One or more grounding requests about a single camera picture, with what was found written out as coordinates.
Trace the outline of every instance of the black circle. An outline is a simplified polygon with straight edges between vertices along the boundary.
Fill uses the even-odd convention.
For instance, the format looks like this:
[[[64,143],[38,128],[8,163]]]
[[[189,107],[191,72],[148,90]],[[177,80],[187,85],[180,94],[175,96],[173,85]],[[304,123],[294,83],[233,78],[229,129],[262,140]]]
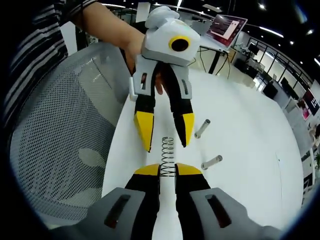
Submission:
[[[176,52],[182,52],[186,50],[188,47],[189,47],[188,41],[181,38],[174,40],[173,43],[171,44],[172,50]]]

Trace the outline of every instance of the black ceiling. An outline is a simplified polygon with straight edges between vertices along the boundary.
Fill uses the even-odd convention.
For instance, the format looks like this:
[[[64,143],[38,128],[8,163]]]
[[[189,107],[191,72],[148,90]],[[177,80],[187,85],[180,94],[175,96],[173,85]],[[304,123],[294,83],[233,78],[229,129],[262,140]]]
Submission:
[[[137,7],[138,2],[146,0],[101,0],[103,3]],[[151,3],[177,5],[178,0],[150,0]],[[220,7],[221,14],[229,14],[248,19],[244,31],[249,35],[279,49],[286,54],[313,79],[320,82],[320,66],[314,58],[320,55],[320,17],[315,1],[311,0],[182,0],[181,7],[203,11],[215,16],[214,11],[203,7],[209,4]],[[284,36],[281,38],[256,26],[265,27]]]

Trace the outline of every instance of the chair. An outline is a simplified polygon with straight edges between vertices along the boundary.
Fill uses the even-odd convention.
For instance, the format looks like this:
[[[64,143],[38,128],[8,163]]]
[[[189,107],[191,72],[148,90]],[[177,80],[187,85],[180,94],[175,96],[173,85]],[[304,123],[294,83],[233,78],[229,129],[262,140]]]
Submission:
[[[26,101],[12,135],[10,163],[46,224],[75,224],[101,198],[129,77],[120,50],[95,43],[59,64]]]

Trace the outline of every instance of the metal cylinder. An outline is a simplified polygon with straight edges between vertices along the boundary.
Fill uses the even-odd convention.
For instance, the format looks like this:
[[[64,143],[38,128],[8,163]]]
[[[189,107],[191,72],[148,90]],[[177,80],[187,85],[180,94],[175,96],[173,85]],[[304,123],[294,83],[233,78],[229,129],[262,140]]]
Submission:
[[[218,155],[218,156],[212,158],[210,161],[207,161],[207,162],[202,163],[202,164],[201,164],[201,168],[202,168],[203,170],[207,170],[210,166],[221,162],[222,159],[223,159],[222,156],[221,156],[221,155]]]
[[[200,127],[200,129],[198,131],[195,132],[194,136],[196,139],[199,139],[201,137],[201,134],[204,132],[204,130],[206,130],[206,128],[209,126],[210,124],[210,120],[206,119],[204,121],[204,123],[202,124],[202,126]]]

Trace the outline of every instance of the table leg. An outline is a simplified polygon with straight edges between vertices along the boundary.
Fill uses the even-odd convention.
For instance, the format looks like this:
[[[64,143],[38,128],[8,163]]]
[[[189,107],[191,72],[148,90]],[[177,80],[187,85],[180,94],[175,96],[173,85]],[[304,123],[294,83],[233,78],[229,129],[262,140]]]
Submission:
[[[216,65],[217,65],[217,63],[218,63],[218,60],[219,60],[219,58],[220,58],[220,55],[221,55],[221,52],[219,52],[219,51],[216,51],[216,52],[215,52],[214,59],[213,59],[213,61],[212,61],[211,67],[210,67],[210,69],[209,69],[209,74],[213,74],[213,73],[214,73],[214,70],[215,70]]]

